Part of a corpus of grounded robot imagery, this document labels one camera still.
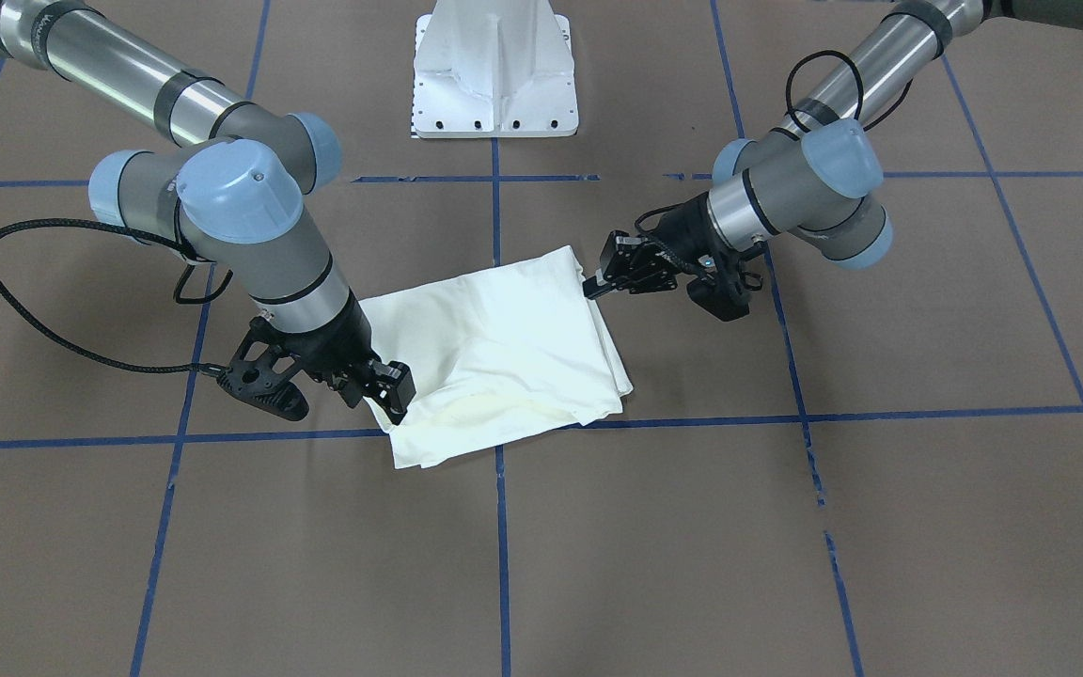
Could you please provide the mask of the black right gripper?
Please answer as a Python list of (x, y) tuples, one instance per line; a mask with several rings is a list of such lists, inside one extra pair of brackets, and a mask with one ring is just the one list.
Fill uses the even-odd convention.
[(402, 424), (414, 398), (409, 366), (383, 363), (373, 350), (369, 320), (353, 294), (334, 320), (308, 333), (284, 333), (255, 317), (218, 385), (233, 399), (298, 421), (309, 412), (293, 383), (298, 373), (336, 391), (349, 407), (371, 399), (392, 425)]

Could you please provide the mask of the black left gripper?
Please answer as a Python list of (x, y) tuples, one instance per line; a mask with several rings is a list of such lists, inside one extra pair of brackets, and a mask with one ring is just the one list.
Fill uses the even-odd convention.
[(635, 221), (635, 232), (614, 230), (599, 256), (596, 275), (583, 281), (590, 301), (612, 291), (674, 291), (688, 275), (689, 299), (722, 322), (746, 317), (755, 277), (746, 256), (735, 252), (714, 231), (709, 194), (650, 210)]

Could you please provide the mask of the left grey silver robot arm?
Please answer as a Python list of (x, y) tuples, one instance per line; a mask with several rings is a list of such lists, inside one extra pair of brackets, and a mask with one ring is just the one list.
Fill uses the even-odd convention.
[(637, 218), (606, 236), (584, 282), (589, 300), (614, 292), (673, 291), (686, 276), (693, 303), (719, 321), (746, 316), (764, 278), (748, 263), (790, 234), (838, 266), (863, 269), (893, 240), (875, 197), (884, 169), (867, 138), (917, 71), (987, 17), (983, 1), (902, 1), (807, 96), (785, 99), (785, 117), (760, 140), (719, 153), (712, 188)]

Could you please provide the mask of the right grey silver robot arm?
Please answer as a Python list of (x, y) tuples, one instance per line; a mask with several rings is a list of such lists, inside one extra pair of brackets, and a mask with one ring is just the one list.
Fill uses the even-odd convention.
[(287, 420), (305, 418), (304, 373), (355, 407), (400, 424), (416, 394), (408, 365), (383, 363), (358, 299), (305, 196), (339, 173), (330, 125), (285, 117), (113, 24), (82, 1), (0, 1), (0, 57), (54, 71), (177, 143), (175, 154), (117, 151), (87, 184), (94, 220), (77, 227), (157, 244), (194, 266), (225, 266), (255, 301), (225, 365), (190, 363), (229, 395)]

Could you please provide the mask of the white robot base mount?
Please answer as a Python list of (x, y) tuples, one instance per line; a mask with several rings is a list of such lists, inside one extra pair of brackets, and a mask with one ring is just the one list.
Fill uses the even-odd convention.
[(549, 1), (438, 1), (414, 39), (413, 136), (577, 133), (571, 23)]

